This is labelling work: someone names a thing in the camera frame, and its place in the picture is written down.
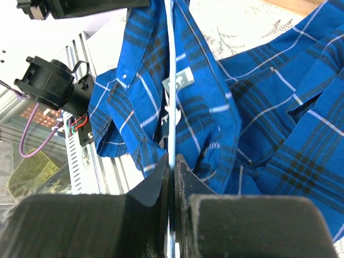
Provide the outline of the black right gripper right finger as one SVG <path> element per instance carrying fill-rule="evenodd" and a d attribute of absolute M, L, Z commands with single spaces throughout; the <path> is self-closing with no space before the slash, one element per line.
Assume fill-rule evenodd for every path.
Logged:
<path fill-rule="evenodd" d="M 181 154 L 174 173 L 181 257 L 337 257 L 324 217 L 309 199 L 218 195 Z"/>

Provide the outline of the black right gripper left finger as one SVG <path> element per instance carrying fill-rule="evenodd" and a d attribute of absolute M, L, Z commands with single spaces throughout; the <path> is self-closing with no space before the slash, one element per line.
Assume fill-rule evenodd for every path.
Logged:
<path fill-rule="evenodd" d="M 123 195 L 23 199 L 1 236 L 1 257 L 165 257 L 168 155 Z"/>

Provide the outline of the blue shirt wire hanger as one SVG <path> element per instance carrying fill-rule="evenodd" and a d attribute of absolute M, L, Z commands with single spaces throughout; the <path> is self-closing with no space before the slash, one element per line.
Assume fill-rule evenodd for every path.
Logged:
<path fill-rule="evenodd" d="M 167 17 L 167 30 L 169 40 L 169 135 L 168 135 L 168 161 L 169 161 L 169 248 L 170 257 L 176 256 L 176 219 L 175 219 L 175 179 L 174 167 L 176 163 L 176 48 L 173 23 L 173 2 L 165 1 Z"/>

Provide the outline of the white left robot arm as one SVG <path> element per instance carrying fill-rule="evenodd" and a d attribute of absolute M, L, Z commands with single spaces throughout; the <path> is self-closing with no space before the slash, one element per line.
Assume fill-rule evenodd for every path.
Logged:
<path fill-rule="evenodd" d="M 149 1 L 18 1 L 17 8 L 33 20 L 45 20 L 48 15 L 54 19 L 79 18 L 123 8 L 149 6 Z M 30 100 L 47 108 L 64 111 L 75 117 L 88 112 L 91 89 L 94 79 L 90 74 L 74 83 L 74 73 L 82 61 L 73 69 L 52 59 L 50 62 L 35 56 L 27 57 L 29 67 L 23 78 L 15 79 L 14 84 Z"/>

